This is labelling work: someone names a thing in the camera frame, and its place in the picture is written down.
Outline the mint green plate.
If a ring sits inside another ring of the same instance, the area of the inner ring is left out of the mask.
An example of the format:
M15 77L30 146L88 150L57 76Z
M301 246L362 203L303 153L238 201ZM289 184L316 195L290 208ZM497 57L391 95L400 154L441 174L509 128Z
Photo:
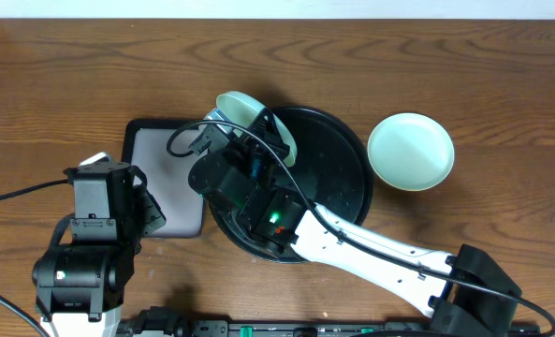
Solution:
M230 122L248 127L266 106L252 96L238 91L229 91L217 96L216 108L219 109ZM284 162L289 168L293 167L298 154L297 144L285 124L277 116L274 117L274 120L282 141L290 148L289 154L284 159Z
M424 191L441 183L455 162L448 132L431 117L415 112L388 116L372 131L367 155L375 174L404 191Z

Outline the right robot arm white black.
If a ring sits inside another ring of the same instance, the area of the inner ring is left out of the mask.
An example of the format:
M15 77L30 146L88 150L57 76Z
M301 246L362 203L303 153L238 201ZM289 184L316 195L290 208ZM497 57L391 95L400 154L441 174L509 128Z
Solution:
M189 185L244 251L348 271L407 301L446 336L512 333L521 291L487 253L419 248L363 227L372 172L341 120L301 107L213 110L200 129Z

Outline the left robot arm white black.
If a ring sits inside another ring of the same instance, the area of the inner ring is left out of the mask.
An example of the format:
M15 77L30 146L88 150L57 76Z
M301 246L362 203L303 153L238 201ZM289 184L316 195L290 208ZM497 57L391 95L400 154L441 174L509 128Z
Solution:
M140 242L166 217L136 166L98 161L65 174L75 210L32 271L40 322L50 336L113 336Z

